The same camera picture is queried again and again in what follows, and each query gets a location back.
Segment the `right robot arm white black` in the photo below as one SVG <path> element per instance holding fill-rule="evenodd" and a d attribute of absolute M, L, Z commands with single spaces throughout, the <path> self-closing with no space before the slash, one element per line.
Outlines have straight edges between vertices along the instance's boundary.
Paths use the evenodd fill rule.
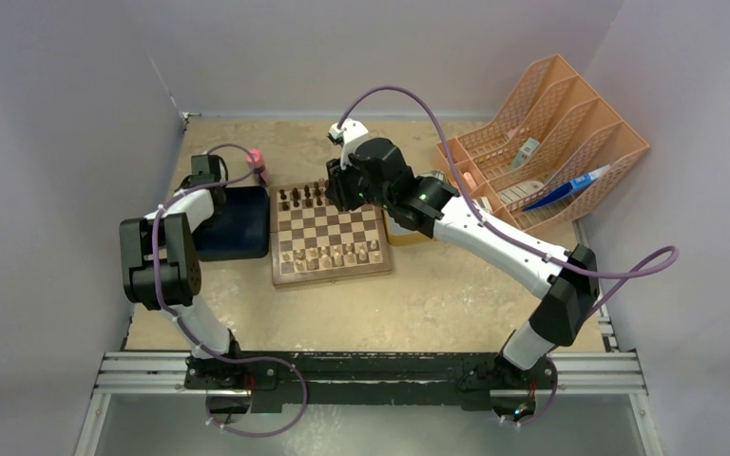
<path fill-rule="evenodd" d="M 540 303 L 515 330 L 495 362 L 498 379 L 517 387 L 556 347 L 573 344 L 599 295 L 596 257 L 584 245 L 569 251 L 510 227 L 467 200 L 446 180 L 417 176 L 390 140 L 363 142 L 347 160 L 331 159 L 326 198 L 341 212 L 365 204 L 384 209 L 402 228 L 460 247 L 521 283 Z"/>

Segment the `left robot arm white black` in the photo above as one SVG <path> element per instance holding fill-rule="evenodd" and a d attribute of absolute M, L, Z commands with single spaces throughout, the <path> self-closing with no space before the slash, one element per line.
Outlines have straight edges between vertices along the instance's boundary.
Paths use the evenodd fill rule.
<path fill-rule="evenodd" d="M 201 297 L 202 269 L 193 232 L 225 203 L 223 160 L 213 155 L 191 158 L 191 174 L 172 199 L 154 212 L 119 225 L 124 292 L 172 322 L 187 341 L 187 362 L 221 388 L 244 379 L 245 363 L 233 333 L 220 323 Z"/>

